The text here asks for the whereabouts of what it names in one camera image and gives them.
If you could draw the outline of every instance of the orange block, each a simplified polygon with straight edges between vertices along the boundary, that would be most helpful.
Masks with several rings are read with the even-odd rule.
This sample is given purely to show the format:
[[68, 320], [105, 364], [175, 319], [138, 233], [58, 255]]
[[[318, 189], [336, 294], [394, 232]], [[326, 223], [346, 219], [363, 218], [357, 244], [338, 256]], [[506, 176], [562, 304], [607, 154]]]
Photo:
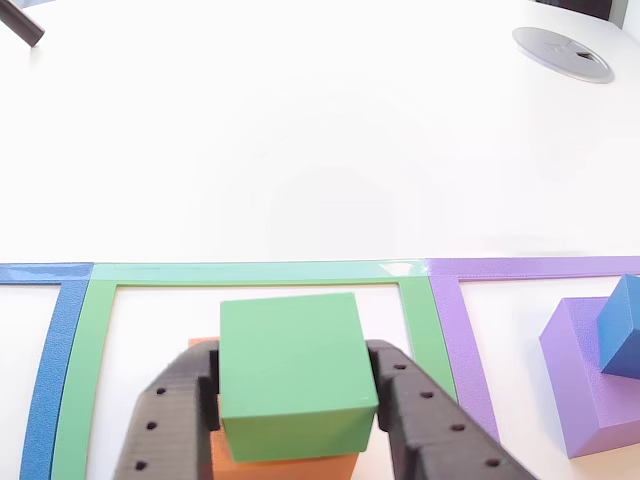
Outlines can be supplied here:
[[[197, 338], [189, 345], [217, 340]], [[237, 463], [231, 458], [224, 428], [211, 432], [213, 476], [216, 480], [349, 480], [358, 460], [358, 454], [337, 457], [286, 460], [280, 462]]]

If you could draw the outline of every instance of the wooden block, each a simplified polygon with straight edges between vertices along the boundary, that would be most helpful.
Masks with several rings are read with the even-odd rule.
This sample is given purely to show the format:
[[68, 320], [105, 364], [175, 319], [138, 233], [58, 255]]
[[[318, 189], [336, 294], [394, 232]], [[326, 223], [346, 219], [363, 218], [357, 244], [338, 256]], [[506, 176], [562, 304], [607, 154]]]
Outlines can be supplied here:
[[366, 450], [378, 397], [352, 293], [223, 302], [220, 330], [235, 461]]
[[[216, 338], [193, 339], [195, 345]], [[238, 463], [231, 458], [224, 428], [211, 432], [213, 476], [216, 480], [349, 480], [358, 454], [280, 462]]]

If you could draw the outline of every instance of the black rod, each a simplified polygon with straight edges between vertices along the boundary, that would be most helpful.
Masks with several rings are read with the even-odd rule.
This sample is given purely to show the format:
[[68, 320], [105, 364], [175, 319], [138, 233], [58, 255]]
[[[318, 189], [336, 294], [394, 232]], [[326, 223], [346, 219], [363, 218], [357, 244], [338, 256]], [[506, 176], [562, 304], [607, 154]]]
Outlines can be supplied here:
[[44, 35], [44, 29], [11, 0], [0, 0], [0, 21], [31, 47]]

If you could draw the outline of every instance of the blue cube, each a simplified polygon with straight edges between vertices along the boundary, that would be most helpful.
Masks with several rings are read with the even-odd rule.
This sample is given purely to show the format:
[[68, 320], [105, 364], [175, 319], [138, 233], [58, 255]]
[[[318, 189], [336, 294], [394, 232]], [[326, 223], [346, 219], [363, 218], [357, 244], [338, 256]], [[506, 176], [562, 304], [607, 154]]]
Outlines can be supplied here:
[[598, 316], [602, 373], [640, 379], [640, 278], [623, 275]]

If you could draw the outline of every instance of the purple block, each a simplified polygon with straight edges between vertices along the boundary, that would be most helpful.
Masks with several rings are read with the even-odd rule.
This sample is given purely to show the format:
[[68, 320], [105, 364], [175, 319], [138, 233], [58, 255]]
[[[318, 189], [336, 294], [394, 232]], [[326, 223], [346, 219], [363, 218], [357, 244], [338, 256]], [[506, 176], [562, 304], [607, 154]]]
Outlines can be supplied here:
[[565, 298], [540, 336], [569, 458], [640, 443], [640, 380], [600, 373], [607, 298]]

